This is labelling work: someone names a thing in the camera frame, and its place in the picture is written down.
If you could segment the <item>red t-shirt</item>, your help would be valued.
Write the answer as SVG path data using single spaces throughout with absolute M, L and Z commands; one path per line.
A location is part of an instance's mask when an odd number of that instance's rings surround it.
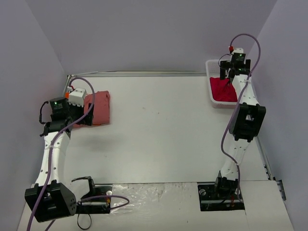
M 215 101 L 219 102 L 237 102 L 237 94 L 234 86 L 228 78 L 210 77 L 210 87 Z

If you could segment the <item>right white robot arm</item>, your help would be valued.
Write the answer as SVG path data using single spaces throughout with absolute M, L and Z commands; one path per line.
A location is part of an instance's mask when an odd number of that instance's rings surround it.
M 221 141 L 227 159 L 219 171 L 213 187 L 214 195 L 227 199 L 240 195 L 240 164 L 244 154 L 260 131 L 266 108 L 259 104 L 250 79 L 250 60 L 242 51 L 233 51 L 229 61 L 221 61 L 220 78 L 227 78 L 237 94 L 237 103 Z

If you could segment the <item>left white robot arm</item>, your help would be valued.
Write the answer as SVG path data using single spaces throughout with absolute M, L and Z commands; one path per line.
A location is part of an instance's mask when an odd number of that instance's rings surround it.
M 38 178 L 25 191 L 25 200 L 31 209 L 31 219 L 46 222 L 70 217 L 77 210 L 76 196 L 64 183 L 64 161 L 75 124 L 92 125 L 94 102 L 87 111 L 81 105 L 69 103 L 65 97 L 51 99 L 51 121 L 44 124 L 41 136 L 45 148 Z

